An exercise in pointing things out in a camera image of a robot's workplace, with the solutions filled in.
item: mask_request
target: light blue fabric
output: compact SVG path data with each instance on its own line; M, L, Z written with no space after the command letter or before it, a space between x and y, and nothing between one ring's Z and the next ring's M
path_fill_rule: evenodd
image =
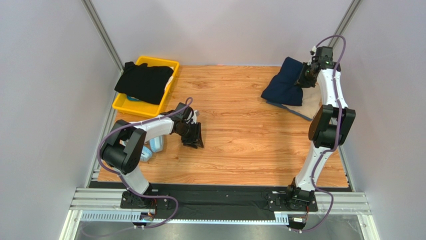
M164 136L154 137L149 140L149 145L151 146L151 151L154 153L161 152L164 147Z
M142 154L140 155L140 160L143 162L148 161L153 156L153 152L147 148L146 146L143 146L142 148Z

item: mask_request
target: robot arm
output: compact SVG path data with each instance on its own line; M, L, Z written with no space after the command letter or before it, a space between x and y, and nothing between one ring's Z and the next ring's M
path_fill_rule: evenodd
M356 115L353 109L348 108L343 98L340 85L340 66L337 66L335 73L336 85L334 85L333 68L336 63L333 62L333 49L323 46L317 48L316 52L312 51L311 54L315 55L310 62L303 64L302 72L295 85L302 88L310 88L315 87L316 82L318 82L321 90L322 106L309 127L308 137L311 143L306 161L299 174L287 187L286 205L292 210L305 209L312 202L315 197L312 178L316 185L327 159L332 154L331 151L326 150L334 148L337 128L340 128L338 145L342 145ZM339 115L337 99L339 99L342 107L340 126L332 122L332 119L337 119ZM312 176L314 167L322 153L324 154Z
M185 104L179 103L176 110L160 114L165 116L183 108ZM203 148L201 137L201 123L197 122L198 111L187 107L182 113L137 126L124 128L113 134L101 148L101 158L117 172L137 193L143 194L150 186L141 170L138 168L142 148L150 139L162 135L179 134L184 146ZM129 124L118 120L111 131Z

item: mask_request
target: gray wall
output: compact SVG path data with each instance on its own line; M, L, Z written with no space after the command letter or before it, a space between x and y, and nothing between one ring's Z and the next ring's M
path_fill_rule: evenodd
M146 55L185 65L305 60L351 0L93 0L124 62Z
M343 149L383 240L426 238L425 9L363 1L344 34L341 84L357 115Z
M0 3L0 239L58 239L118 70L74 1Z

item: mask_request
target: metal corner post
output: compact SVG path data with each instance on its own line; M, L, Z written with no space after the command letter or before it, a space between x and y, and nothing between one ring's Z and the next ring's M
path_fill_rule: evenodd
M114 48L113 43L111 42L110 37L107 34L107 31L104 28L104 25L101 22L101 19L99 18L98 13L96 12L95 6L92 3L92 0L81 0L84 7L87 10L87 13L89 14L91 20L93 21L93 25L96 27L96 30L98 31L100 38L102 39L103 43L105 44L106 49L108 50L109 54L111 55L112 60L114 61L115 65L117 66L119 71L123 70L123 63L119 57L119 54L117 53L116 49Z
M342 35L345 32L346 28L348 27L349 23L357 12L358 7L360 6L362 1L363 0L352 0L343 18L341 19L336 31L334 32L335 35ZM337 45L339 39L340 38L338 37L332 38L328 43L328 46L334 48Z

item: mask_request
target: wooden floor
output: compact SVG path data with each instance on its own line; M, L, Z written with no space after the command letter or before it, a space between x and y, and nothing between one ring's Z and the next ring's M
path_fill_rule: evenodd
M177 134L139 166L152 183L286 186L308 155L310 122L267 104L261 93L279 67L181 66L166 111L193 97L205 148L182 146ZM144 118L118 113L116 119ZM119 181L101 170L99 181ZM319 177L322 187L347 187L335 152Z

